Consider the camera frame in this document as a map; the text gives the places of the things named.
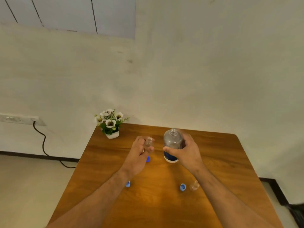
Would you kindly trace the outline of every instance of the blue bottle label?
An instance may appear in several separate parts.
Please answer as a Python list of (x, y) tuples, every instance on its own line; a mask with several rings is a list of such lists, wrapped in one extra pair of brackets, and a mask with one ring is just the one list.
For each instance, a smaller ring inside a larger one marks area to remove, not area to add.
[(164, 151), (164, 156), (166, 159), (168, 159), (169, 161), (176, 161), (177, 160), (177, 157), (167, 153), (166, 151)]

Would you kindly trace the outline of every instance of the baseboard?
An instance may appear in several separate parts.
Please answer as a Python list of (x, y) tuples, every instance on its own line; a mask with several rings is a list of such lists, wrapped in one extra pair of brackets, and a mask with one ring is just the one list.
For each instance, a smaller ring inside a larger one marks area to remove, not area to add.
[(275, 179), (260, 177), (260, 181), (269, 183), (280, 205), (289, 210), (299, 228), (304, 228), (304, 203), (290, 204)]
[(55, 156), (46, 156), (39, 154), (29, 154), (29, 153), (17, 153), (17, 152), (9, 152), (9, 151), (0, 151), (0, 155), (7, 156), (16, 156), (16, 157), (29, 157), (29, 158), (38, 158), (38, 159), (46, 159), (46, 160), (54, 160), (54, 161), (66, 161), (66, 162), (78, 162), (78, 158), (71, 157), (55, 157)]

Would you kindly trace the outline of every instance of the large bottle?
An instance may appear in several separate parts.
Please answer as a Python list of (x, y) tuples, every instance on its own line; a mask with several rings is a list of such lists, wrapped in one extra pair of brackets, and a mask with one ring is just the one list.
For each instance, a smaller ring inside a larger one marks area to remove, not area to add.
[[(183, 136), (174, 128), (167, 130), (164, 134), (164, 146), (168, 146), (173, 149), (182, 149)], [(165, 151), (164, 157), (165, 160), (170, 163), (175, 163), (178, 161), (177, 157), (174, 157)]]

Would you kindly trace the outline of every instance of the floor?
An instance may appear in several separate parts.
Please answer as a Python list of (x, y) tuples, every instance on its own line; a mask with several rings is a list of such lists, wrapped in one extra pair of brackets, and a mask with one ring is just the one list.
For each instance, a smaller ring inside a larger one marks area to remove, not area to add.
[[(73, 171), (58, 161), (0, 155), (0, 227), (45, 227)], [(298, 228), (269, 184), (263, 185), (284, 228)]]

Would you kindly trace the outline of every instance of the person's left arm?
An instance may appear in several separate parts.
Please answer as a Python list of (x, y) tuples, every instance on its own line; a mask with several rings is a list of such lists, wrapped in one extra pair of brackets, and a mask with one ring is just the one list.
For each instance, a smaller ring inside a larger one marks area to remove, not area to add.
[(133, 176), (140, 173), (154, 147), (144, 149), (146, 137), (137, 137), (119, 171), (94, 193), (74, 206), (70, 211), (49, 224), (46, 228), (100, 227), (110, 207)]

